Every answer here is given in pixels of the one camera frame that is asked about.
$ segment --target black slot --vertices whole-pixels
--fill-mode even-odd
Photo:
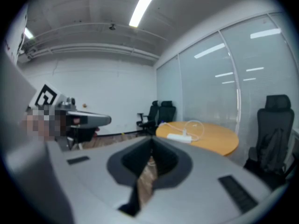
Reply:
[[[83,156],[83,157],[78,157],[78,158],[75,158],[75,159],[68,159],[67,162],[69,163],[69,165],[73,165],[73,164],[84,162],[84,161],[87,161],[87,160],[90,160],[90,158],[87,157],[87,156]]]
[[[231,175],[221,177],[218,180],[242,213],[257,206],[257,201]]]

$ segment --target wooden table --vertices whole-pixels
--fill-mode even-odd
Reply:
[[[183,129],[185,123],[186,122],[170,122],[169,124]],[[205,128],[204,135],[199,141],[193,141],[191,145],[211,150],[223,156],[227,156],[237,149],[239,139],[233,131],[214,124],[203,123],[203,125]],[[189,123],[186,129],[187,132],[196,134],[197,136],[202,134],[202,126],[196,122]],[[168,125],[160,126],[156,130],[156,136],[161,138],[167,138],[169,133],[182,134],[182,132]]]

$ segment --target white power strip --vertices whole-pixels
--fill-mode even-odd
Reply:
[[[180,135],[180,134],[170,133],[167,135],[167,138],[169,140],[174,140],[174,141],[187,143],[187,144],[191,144],[191,142],[192,142],[192,137],[189,135],[184,136],[184,135]]]

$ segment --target floor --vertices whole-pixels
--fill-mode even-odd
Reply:
[[[136,133],[96,137],[93,138],[90,142],[83,143],[82,147],[83,149],[103,147],[107,145],[112,145],[114,143],[131,140],[135,137]],[[141,209],[145,206],[145,204],[150,200],[152,196],[152,183],[156,180],[156,178],[157,169],[155,161],[151,158],[137,182],[139,203]]]

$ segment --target white wall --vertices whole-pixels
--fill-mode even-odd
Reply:
[[[148,113],[157,97],[153,67],[129,56],[96,54],[41,57],[20,67],[37,89],[47,80],[74,97],[78,110],[110,115],[112,123],[99,135],[136,131],[137,113]]]
[[[223,2],[221,2],[221,0],[211,1],[211,3],[218,3],[218,5],[214,5],[215,7],[213,7],[213,9],[210,8],[209,4],[205,6],[205,10],[211,10],[210,14],[207,14],[190,29],[187,29],[184,32],[175,31],[173,34],[170,34],[170,37],[176,37],[175,34],[181,35],[173,39],[167,46],[160,59],[156,62],[154,66],[155,69],[159,68],[181,51],[219,29],[255,15],[282,10],[275,0],[231,1],[232,0],[223,0]],[[200,12],[193,13],[193,16],[199,17]]]

